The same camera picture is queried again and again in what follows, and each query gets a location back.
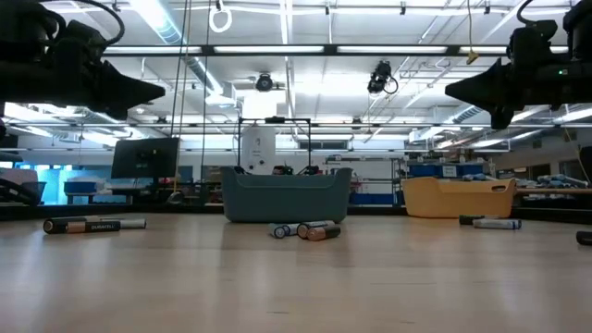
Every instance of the ceiling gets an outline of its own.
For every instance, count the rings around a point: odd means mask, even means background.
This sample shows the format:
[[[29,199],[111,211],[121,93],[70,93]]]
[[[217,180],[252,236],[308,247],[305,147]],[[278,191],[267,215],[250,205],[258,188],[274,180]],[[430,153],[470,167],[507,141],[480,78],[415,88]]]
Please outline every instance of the ceiling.
[[[507,44],[512,31],[522,26],[514,16],[520,0],[472,0],[470,22],[467,1],[463,0],[407,0],[406,14],[399,15],[401,3],[390,0],[236,0],[224,1],[231,11],[232,23],[220,33],[209,29],[208,7],[216,1],[188,1],[193,10],[185,15],[186,2],[180,0],[142,0],[143,4],[160,3],[174,24],[182,31],[189,44],[462,44],[469,43],[469,34],[476,45]],[[101,1],[111,5],[113,1]],[[117,1],[118,13],[126,25],[126,34],[120,45],[161,45],[163,40],[154,31],[146,17],[137,11],[134,1]],[[550,13],[532,18],[556,19],[570,5],[567,0],[536,0],[527,8],[531,13]],[[104,37],[117,34],[116,22],[105,12],[84,4],[59,1],[46,6],[67,20],[75,19],[96,28]],[[286,6],[286,22],[282,24]],[[329,15],[325,8],[329,6]],[[491,12],[484,14],[486,6]],[[216,25],[225,24],[224,14],[217,14]],[[555,45],[566,44],[564,31],[552,39]],[[123,74],[137,79],[163,84],[167,88],[176,85],[179,90],[168,90],[165,97],[153,105],[141,105],[129,111],[131,122],[154,123],[159,117],[175,122],[235,121],[234,107],[206,105],[207,92],[192,75],[190,68],[177,57],[147,56],[106,57]],[[277,105],[279,116],[310,117],[317,122],[351,122],[362,117],[372,122],[442,123],[466,109],[467,105],[444,94],[446,84],[483,72],[491,66],[495,57],[480,57],[472,65],[466,65],[465,57],[445,56],[212,56],[200,59],[207,71],[219,82],[231,82],[238,96],[252,95],[253,78],[260,73],[270,73],[281,87],[288,83],[287,64],[293,68],[293,113],[288,104]],[[388,60],[399,78],[399,91],[389,97],[370,98],[366,90],[369,75],[380,60]],[[534,113],[523,122],[540,123],[549,120],[549,112]],[[487,112],[467,118],[463,123],[489,123]],[[411,128],[385,129],[378,135],[406,134]],[[338,133],[350,129],[318,129],[316,132]],[[185,129],[186,133],[198,133],[199,129]],[[440,135],[441,140],[462,136],[464,129]]]

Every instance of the white battery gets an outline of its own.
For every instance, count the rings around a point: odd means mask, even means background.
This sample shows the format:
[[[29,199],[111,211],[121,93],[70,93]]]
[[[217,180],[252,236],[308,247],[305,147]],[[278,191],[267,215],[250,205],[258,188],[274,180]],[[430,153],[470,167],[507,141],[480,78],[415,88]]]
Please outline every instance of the white battery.
[[[519,219],[480,218],[473,221],[473,226],[475,228],[517,230],[522,228],[522,221]]]

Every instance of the battery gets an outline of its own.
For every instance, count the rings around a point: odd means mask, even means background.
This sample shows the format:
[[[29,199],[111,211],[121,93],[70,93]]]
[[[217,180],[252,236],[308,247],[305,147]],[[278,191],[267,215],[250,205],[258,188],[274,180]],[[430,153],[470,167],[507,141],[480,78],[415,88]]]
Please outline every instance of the battery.
[[[43,222],[43,230],[48,234],[107,232],[144,228],[146,228],[145,218],[73,216],[52,217]]]
[[[286,236],[295,236],[298,233],[298,226],[298,224],[285,225]]]
[[[480,218],[473,221],[473,227],[516,230],[522,228],[522,221],[519,219]]]
[[[308,229],[306,237],[309,241],[322,241],[336,238],[341,233],[340,226],[326,226]]]
[[[335,222],[333,221],[316,221],[316,222],[303,222],[298,226],[298,237],[302,238],[303,240],[307,239],[307,233],[309,228],[316,228],[316,227],[327,227],[327,226],[335,226]]]
[[[286,237],[286,230],[284,229],[284,226],[276,224],[276,223],[270,223],[268,227],[269,227],[269,234],[271,236],[273,236],[274,238],[281,240],[284,237]]]
[[[592,232],[589,232],[589,231],[578,231],[575,234],[575,239],[581,245],[592,246]]]
[[[118,218],[118,217],[107,217],[101,218],[103,222],[119,222],[121,223],[121,229],[145,229],[146,219],[145,218]]]
[[[459,216],[461,226],[472,226],[476,219],[485,218],[485,216]]]

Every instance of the copper-top battery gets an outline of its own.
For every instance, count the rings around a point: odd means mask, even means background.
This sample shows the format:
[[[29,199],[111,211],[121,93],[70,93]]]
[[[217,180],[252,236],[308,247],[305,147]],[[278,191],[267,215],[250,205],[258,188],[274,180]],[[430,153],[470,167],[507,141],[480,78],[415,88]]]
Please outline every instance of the copper-top battery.
[[[310,228],[308,230],[308,240],[309,241],[322,241],[328,240],[332,238],[336,238],[341,233],[340,226],[326,226],[326,227],[318,227],[318,228]]]
[[[326,226],[335,226],[335,222],[333,221],[317,221],[317,222],[304,222],[298,226],[298,237],[306,240],[306,234],[308,233],[308,229],[316,228],[316,227],[326,227]]]

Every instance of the wooden floor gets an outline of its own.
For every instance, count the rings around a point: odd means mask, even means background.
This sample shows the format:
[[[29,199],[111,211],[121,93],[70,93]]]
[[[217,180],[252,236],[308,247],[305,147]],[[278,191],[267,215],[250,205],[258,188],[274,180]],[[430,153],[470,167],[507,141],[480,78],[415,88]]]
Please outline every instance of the wooden floor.
[[[1,332],[592,332],[586,227],[353,216],[274,240],[223,216],[45,235],[0,223]]]

